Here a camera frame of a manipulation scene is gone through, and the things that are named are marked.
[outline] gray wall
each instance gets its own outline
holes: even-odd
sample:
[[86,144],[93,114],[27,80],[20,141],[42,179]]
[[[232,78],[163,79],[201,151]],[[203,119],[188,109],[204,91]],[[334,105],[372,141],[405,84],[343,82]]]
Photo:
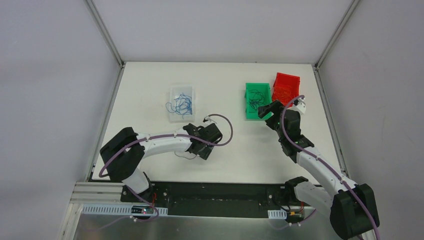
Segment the gray wall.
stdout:
[[385,240],[422,239],[424,1],[362,1],[320,69],[347,169]]
[[55,239],[119,68],[82,0],[1,1],[0,33],[0,239]]
[[314,63],[351,0],[95,0],[126,61]]

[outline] tangled cable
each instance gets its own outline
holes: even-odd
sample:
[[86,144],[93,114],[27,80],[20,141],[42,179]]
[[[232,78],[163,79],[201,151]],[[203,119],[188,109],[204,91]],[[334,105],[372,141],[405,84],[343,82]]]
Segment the tangled cable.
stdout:
[[172,114],[181,115],[184,119],[184,115],[193,115],[192,110],[192,97],[184,94],[179,95],[179,97],[174,99],[175,103],[167,102],[165,104],[166,110]]
[[258,107],[261,107],[265,104],[264,94],[258,90],[250,90],[249,93],[249,105],[252,109],[258,110]]

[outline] white table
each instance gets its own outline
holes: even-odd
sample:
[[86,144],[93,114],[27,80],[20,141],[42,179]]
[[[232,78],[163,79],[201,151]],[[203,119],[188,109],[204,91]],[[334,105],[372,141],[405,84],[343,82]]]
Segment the white table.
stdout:
[[[230,144],[215,147],[207,160],[188,160],[173,152],[150,156],[139,165],[152,181],[284,183],[298,176],[318,182],[303,168],[285,156],[277,133],[262,120],[246,119],[245,83],[274,83],[277,72],[300,77],[300,94],[305,95],[306,114],[301,117],[302,133],[326,159],[339,168],[324,107],[314,72],[307,64],[128,62],[107,125],[102,146],[122,128],[133,127],[139,133],[173,131],[187,123],[170,123],[165,104],[169,86],[188,83],[195,91],[195,118],[219,113],[234,127]],[[223,134],[230,135],[225,120],[213,118]],[[103,167],[98,157],[93,177]]]

